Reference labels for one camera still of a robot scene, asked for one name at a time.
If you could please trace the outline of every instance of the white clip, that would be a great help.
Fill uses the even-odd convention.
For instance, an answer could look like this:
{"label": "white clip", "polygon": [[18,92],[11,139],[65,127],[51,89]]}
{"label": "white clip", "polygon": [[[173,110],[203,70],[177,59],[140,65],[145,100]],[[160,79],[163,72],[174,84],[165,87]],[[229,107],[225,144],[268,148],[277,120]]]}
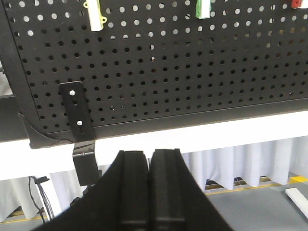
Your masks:
{"label": "white clip", "polygon": [[88,9],[91,31],[100,31],[107,18],[102,16],[101,4],[99,0],[87,0],[83,6]]}

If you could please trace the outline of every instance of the perforated metal panel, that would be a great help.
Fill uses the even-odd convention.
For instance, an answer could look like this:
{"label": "perforated metal panel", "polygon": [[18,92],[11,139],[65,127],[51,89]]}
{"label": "perforated metal panel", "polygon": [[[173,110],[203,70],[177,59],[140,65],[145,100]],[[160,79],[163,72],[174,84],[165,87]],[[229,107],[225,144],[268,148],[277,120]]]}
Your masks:
{"label": "perforated metal panel", "polygon": [[79,0],[3,4],[42,133],[69,130],[58,85],[76,80],[95,127],[308,97],[308,11],[290,0],[213,0],[204,20],[195,1],[102,0],[100,32]]}

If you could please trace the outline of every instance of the screw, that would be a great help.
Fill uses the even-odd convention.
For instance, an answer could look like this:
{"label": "screw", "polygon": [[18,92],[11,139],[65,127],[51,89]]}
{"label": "screw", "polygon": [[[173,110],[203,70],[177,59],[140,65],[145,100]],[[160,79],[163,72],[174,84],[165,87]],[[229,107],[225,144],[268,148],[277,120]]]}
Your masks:
{"label": "screw", "polygon": [[76,92],[75,92],[74,90],[70,90],[70,91],[69,91],[69,94],[70,94],[71,96],[74,96],[74,95],[76,95]]}

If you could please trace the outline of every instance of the slotted bracket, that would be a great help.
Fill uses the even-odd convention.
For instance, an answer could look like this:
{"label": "slotted bracket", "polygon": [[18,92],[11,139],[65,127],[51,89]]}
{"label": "slotted bracket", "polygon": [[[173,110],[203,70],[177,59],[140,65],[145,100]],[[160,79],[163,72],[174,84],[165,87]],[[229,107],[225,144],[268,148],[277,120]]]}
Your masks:
{"label": "slotted bracket", "polygon": [[82,83],[62,83],[59,89],[75,139],[73,160],[79,184],[95,184],[99,179],[94,152],[95,136]]}

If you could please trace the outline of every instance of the black frame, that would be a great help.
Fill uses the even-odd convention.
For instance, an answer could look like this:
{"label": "black frame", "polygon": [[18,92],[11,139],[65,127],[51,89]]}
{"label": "black frame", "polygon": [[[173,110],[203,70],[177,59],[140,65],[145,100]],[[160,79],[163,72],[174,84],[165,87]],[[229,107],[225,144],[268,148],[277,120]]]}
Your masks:
{"label": "black frame", "polygon": [[[14,118],[10,120],[12,123],[1,121],[1,128],[6,128],[9,126],[20,126],[21,123],[16,123],[17,111],[16,102],[18,103],[19,111],[24,116],[23,120],[26,119],[28,124],[36,124],[39,122],[39,116],[35,109],[33,96],[30,91],[29,83],[26,80],[25,71],[23,69],[22,61],[19,57],[18,49],[14,42],[14,37],[8,23],[6,12],[4,10],[4,3],[2,1],[0,6],[0,27],[2,32],[0,34],[1,41],[6,41],[6,43],[0,44],[0,54],[3,59],[3,66],[6,74],[9,76],[10,86],[14,92],[16,92],[16,97],[11,98],[10,107],[13,110],[7,110],[8,100],[7,98],[1,98],[0,101],[3,103],[5,108],[5,117]],[[219,109],[214,111],[198,112],[184,115],[174,115],[161,118],[145,119],[139,121],[125,122],[119,124],[110,124],[104,126],[94,127],[96,138],[107,138],[119,135],[128,135],[149,131],[158,131],[171,128],[181,128],[187,126],[195,126],[209,123],[217,123],[228,120],[236,120],[243,118],[252,118],[258,116],[269,116],[275,114],[282,114],[288,112],[304,111],[308,109],[308,98],[287,100],[282,102],[265,103],[251,106],[242,106],[228,109]],[[46,133],[42,135],[43,137],[49,137],[56,141],[67,140],[75,141],[70,130]],[[25,138],[25,133],[23,129],[13,130],[13,135],[8,138],[1,138],[0,141],[7,141],[8,139],[23,139]],[[45,146],[40,143],[38,146],[33,146],[33,148],[39,148]]]}

